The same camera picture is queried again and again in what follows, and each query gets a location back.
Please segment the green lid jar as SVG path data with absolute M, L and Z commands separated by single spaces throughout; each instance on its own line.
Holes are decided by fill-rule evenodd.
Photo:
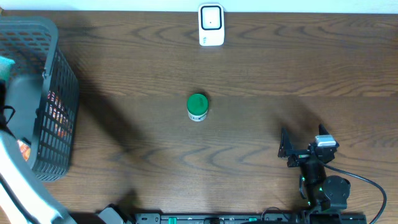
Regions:
M 192 121 L 203 121 L 208 114 L 209 102 L 205 95 L 196 93 L 187 100 L 188 117 Z

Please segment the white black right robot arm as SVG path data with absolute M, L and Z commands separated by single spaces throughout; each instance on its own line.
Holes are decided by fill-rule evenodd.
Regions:
M 366 223 L 364 215 L 343 213 L 348 206 L 351 183 L 338 175 L 326 174 L 326 164 L 335 158 L 339 144 L 323 125 L 319 125 L 318 130 L 314 142 L 306 149 L 296 149 L 287 130 L 281 129 L 278 157 L 286 158 L 288 167 L 300 169 L 299 191 L 308 202 L 308 208 L 291 214 L 289 222 Z

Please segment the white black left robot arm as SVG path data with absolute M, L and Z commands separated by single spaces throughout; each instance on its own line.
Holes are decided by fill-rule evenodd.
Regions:
M 13 60 L 1 57 L 1 208 L 11 223 L 75 223 L 36 179 L 7 127 L 5 98 L 13 65 Z

